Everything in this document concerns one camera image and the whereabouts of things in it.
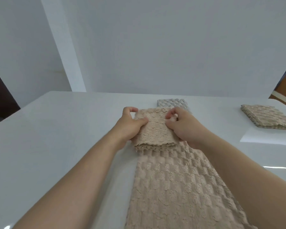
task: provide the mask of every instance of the hand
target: hand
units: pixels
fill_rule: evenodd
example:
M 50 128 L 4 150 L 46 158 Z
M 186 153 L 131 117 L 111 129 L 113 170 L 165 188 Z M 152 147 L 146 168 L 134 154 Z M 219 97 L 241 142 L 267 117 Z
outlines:
M 174 114 L 178 115 L 177 121 L 169 120 Z M 197 145 L 204 142 L 211 133 L 193 115 L 180 107 L 172 108 L 165 118 L 168 119 L 165 122 L 166 126 L 192 148 L 197 148 Z
M 123 109 L 122 117 L 117 121 L 115 126 L 109 131 L 115 138 L 118 139 L 119 149 L 122 149 L 126 142 L 136 136 L 140 128 L 148 123 L 148 118 L 134 120 L 130 112 L 137 112 L 138 109 L 134 107 L 125 107 Z

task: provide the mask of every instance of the bare arm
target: bare arm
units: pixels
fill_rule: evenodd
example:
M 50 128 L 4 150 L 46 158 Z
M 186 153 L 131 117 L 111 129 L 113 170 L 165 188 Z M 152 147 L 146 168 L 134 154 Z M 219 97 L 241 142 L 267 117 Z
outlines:
M 133 138 L 147 118 L 133 120 L 126 107 L 116 125 L 54 185 L 13 227 L 14 229 L 86 228 L 93 205 L 115 153 Z
M 181 108 L 166 116 L 166 125 L 189 146 L 202 152 L 259 229 L 286 228 L 286 181 L 267 171 L 237 148 L 207 130 Z

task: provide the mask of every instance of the person's right hand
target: person's right hand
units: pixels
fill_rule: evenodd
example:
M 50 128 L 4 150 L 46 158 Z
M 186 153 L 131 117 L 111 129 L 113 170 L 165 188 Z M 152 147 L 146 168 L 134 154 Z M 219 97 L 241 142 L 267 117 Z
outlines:
M 174 114 L 178 115 L 177 121 L 169 120 Z M 166 126 L 192 148 L 197 148 L 197 145 L 206 142 L 211 133 L 193 115 L 180 107 L 172 108 L 165 118 Z

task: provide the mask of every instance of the white table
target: white table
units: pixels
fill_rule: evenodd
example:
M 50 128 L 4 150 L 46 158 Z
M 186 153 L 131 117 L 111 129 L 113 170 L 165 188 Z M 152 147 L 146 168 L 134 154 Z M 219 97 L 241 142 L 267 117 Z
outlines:
M 13 225 L 121 116 L 125 106 L 156 107 L 184 98 L 193 115 L 262 166 L 286 167 L 286 130 L 257 128 L 241 104 L 277 100 L 116 93 L 49 92 L 0 123 L 0 229 Z M 137 163 L 127 145 L 116 155 L 92 228 L 124 228 Z M 286 180 L 286 169 L 273 169 Z

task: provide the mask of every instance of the finger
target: finger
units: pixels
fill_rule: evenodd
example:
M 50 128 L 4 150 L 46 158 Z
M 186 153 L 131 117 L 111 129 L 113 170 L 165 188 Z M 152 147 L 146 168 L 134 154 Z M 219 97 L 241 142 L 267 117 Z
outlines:
M 178 117 L 181 117 L 184 114 L 184 109 L 180 107 L 175 107 L 169 110 L 169 112 L 166 114 L 165 118 L 170 119 L 174 114 L 177 114 Z
M 171 121 L 171 120 L 165 121 L 165 125 L 172 130 L 174 130 L 176 123 L 177 123 L 176 121 Z
M 135 107 L 125 107 L 125 108 L 123 108 L 122 115 L 129 115 L 129 116 L 131 116 L 130 115 L 131 112 L 137 112 L 137 111 L 138 111 L 138 109 L 135 108 Z
M 147 117 L 137 119 L 136 122 L 139 124 L 140 127 L 147 124 L 149 122 L 149 119 Z

